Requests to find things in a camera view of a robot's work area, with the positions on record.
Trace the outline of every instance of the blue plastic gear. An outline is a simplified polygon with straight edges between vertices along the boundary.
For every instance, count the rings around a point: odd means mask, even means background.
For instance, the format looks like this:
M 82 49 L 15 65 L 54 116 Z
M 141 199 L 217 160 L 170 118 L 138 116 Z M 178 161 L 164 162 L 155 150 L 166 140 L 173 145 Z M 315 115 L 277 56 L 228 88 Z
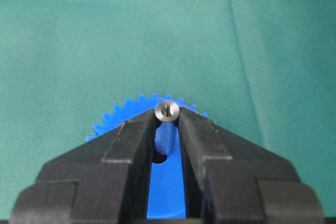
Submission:
M 115 129 L 123 121 L 131 119 L 148 109 L 155 109 L 157 104 L 163 100 L 172 100 L 180 107 L 185 107 L 192 111 L 196 110 L 196 104 L 186 105 L 183 98 L 173 100 L 170 94 L 165 97 L 159 97 L 156 93 L 151 97 L 145 97 L 141 94 L 136 101 L 126 99 L 124 106 L 115 104 L 113 106 L 113 114 L 102 114 L 104 123 L 94 124 L 93 129 L 96 135 L 88 136 L 86 141 L 93 140 Z M 178 134 L 176 134 L 174 145 L 174 151 L 163 163 L 152 163 L 147 209 L 148 219 L 186 217 L 181 148 Z

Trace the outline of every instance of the black clamp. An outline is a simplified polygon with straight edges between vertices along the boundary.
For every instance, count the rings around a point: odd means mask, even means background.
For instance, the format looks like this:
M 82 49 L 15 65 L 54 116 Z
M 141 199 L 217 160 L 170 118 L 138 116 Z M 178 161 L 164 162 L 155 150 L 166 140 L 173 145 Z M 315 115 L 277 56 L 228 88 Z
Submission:
M 9 223 L 325 223 L 314 191 L 288 160 L 184 108 L 178 130 L 188 218 L 146 220 L 159 124 L 148 110 L 47 162 Z

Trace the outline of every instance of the metal shaft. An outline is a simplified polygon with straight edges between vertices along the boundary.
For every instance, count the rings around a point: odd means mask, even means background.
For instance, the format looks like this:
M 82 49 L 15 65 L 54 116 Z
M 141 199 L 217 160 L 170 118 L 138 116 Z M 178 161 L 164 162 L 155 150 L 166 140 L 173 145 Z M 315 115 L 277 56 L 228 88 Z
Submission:
M 155 116 L 162 123 L 156 130 L 155 149 L 169 155 L 174 151 L 177 127 L 174 122 L 179 118 L 180 107 L 173 101 L 165 100 L 159 103 L 155 109 Z

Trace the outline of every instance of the green cloth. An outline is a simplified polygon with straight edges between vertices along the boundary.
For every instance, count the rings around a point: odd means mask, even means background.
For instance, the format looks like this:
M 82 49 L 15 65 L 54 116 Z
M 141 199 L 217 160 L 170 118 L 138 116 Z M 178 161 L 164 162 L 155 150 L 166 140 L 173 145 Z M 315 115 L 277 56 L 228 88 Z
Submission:
M 290 159 L 336 215 L 336 0 L 0 0 L 0 218 L 153 92 Z

